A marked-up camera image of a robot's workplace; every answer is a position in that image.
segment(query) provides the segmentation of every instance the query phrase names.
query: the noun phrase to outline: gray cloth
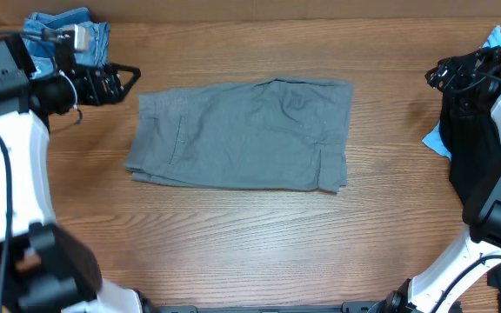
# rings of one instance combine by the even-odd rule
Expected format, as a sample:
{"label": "gray cloth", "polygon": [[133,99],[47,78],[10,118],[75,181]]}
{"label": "gray cloth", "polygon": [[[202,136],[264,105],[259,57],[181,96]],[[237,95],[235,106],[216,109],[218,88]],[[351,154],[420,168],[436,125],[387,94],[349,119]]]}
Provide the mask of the gray cloth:
{"label": "gray cloth", "polygon": [[340,81],[276,78],[140,94],[125,167],[171,186],[338,192],[352,93]]}

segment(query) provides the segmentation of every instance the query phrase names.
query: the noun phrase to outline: wooden surface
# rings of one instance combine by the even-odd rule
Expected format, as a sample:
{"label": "wooden surface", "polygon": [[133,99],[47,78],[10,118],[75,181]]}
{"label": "wooden surface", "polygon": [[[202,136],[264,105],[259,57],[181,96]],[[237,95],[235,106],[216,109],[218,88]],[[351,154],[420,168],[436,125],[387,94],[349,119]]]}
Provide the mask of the wooden surface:
{"label": "wooden surface", "polygon": [[[441,95],[437,60],[475,50],[501,18],[114,24],[110,60],[143,77],[119,105],[51,117],[58,221],[104,276],[155,304],[199,307],[377,300],[425,270],[462,227],[449,162],[421,140]],[[171,188],[130,180],[123,161],[137,92],[268,77],[355,84],[349,185],[323,192]],[[497,311],[485,279],[466,312]]]}
{"label": "wooden surface", "polygon": [[0,25],[31,12],[88,7],[113,23],[220,22],[315,18],[501,17],[501,0],[0,0]]}

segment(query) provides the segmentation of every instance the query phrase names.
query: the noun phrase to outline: folded gray cloth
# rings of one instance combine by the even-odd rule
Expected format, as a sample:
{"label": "folded gray cloth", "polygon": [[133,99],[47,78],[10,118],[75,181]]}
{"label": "folded gray cloth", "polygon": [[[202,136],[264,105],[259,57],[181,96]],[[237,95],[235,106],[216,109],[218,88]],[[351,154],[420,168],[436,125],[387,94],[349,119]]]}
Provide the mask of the folded gray cloth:
{"label": "folded gray cloth", "polygon": [[125,167],[171,186],[338,192],[352,93],[340,81],[276,78],[141,94]]}

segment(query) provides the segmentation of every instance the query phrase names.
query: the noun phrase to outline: wooden table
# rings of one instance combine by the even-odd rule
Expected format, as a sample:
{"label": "wooden table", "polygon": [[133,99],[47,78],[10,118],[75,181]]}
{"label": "wooden table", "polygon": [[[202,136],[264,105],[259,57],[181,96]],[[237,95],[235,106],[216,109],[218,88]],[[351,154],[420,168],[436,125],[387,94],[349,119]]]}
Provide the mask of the wooden table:
{"label": "wooden table", "polygon": [[[124,103],[51,117],[58,221],[104,276],[157,305],[378,300],[425,270],[462,227],[449,162],[421,140],[441,94],[424,73],[480,46],[501,18],[113,24],[110,60],[141,68]],[[130,179],[137,91],[268,77],[355,84],[349,185],[323,192],[171,188]],[[480,279],[466,312],[497,311]]]}

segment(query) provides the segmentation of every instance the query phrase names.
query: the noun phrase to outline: light blue fabric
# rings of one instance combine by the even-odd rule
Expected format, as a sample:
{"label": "light blue fabric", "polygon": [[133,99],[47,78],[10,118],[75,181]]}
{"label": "light blue fabric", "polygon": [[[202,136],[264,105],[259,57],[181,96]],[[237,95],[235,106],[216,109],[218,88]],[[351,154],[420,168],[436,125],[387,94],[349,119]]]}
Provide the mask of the light blue fabric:
{"label": "light blue fabric", "polygon": [[[89,50],[84,53],[75,53],[77,63],[87,66],[103,66],[108,63],[110,25],[91,22],[90,12],[86,8],[70,10],[56,16],[32,13],[24,19],[23,30],[42,31],[44,28],[58,30],[72,24],[78,24],[90,33]],[[39,78],[50,74],[53,71],[53,65],[49,57],[55,56],[54,44],[35,43],[28,39],[24,39],[24,43],[34,65],[36,65],[37,72],[33,74],[33,77]],[[46,47],[51,56],[47,55],[42,45]]]}
{"label": "light blue fabric", "polygon": [[[491,35],[488,36],[486,42],[483,44],[483,48],[486,47],[496,47],[501,46],[501,27],[500,25],[496,26],[492,31]],[[444,143],[442,143],[442,138],[440,137],[440,122],[436,124],[434,130],[432,130],[426,137],[423,139],[423,143],[426,144],[427,147],[434,150],[440,156],[448,157],[451,160],[451,153],[445,148]]]}

